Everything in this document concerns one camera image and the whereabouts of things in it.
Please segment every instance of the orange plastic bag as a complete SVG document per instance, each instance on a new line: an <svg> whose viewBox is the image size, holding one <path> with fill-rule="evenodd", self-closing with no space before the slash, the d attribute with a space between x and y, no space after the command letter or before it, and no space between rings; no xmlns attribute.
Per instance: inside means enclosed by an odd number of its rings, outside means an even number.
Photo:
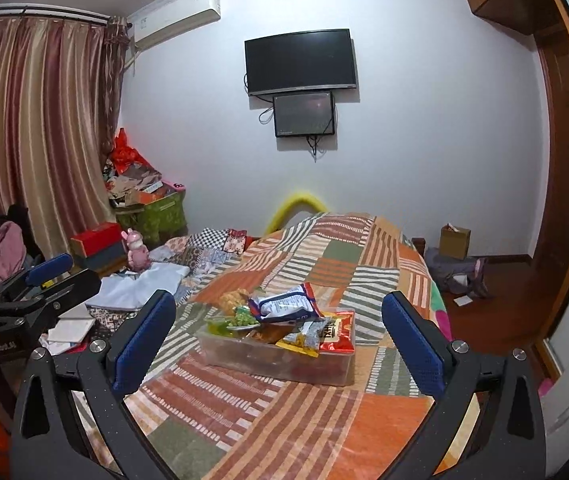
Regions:
<svg viewBox="0 0 569 480"><path fill-rule="evenodd" d="M120 128L117 137L114 139L114 150L109 155L109 158L112 160L118 174L124 173L133 162L139 162L152 168L145 158L138 153L138 150L129 146L124 128Z"/></svg>

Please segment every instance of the pink stuffed toy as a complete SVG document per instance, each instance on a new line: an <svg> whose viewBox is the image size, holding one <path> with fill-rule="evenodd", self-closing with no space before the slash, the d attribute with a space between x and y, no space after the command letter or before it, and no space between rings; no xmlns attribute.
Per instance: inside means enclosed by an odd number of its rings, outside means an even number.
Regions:
<svg viewBox="0 0 569 480"><path fill-rule="evenodd" d="M133 272L142 272L151 267L149 250L142 243L142 235L129 227L128 231L122 231L122 238L129 247L129 268Z"/></svg>

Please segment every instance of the transparent plastic box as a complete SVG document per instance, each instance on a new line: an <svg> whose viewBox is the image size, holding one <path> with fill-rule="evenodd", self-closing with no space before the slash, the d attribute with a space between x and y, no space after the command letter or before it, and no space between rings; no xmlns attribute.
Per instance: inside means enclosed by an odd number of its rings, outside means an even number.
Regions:
<svg viewBox="0 0 569 480"><path fill-rule="evenodd" d="M320 352L318 357L310 357L250 338L235 339L213 335L208 332L206 325L196 335L200 340L204 361L208 365L284 381L331 386L353 384L355 351ZM355 321L351 327L352 343L354 336Z"/></svg>

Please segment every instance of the wooden floor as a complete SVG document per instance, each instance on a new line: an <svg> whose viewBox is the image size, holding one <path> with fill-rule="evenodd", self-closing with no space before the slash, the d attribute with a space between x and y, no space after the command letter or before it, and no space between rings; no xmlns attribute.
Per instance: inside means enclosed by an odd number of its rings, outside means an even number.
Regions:
<svg viewBox="0 0 569 480"><path fill-rule="evenodd" d="M513 348L524 348L532 354L554 287L527 263L487 264L485 281L493 298L458 306L453 302L457 296L443 294L453 337L482 353L507 355Z"/></svg>

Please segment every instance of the television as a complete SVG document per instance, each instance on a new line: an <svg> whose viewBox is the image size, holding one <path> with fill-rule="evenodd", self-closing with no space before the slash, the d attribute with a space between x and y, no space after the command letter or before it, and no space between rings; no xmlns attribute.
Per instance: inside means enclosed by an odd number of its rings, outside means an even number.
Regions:
<svg viewBox="0 0 569 480"><path fill-rule="evenodd" d="M276 137L333 135L333 95L325 92L294 92L274 95Z"/></svg>
<svg viewBox="0 0 569 480"><path fill-rule="evenodd" d="M348 28L248 40L245 58L249 95L356 87Z"/></svg>

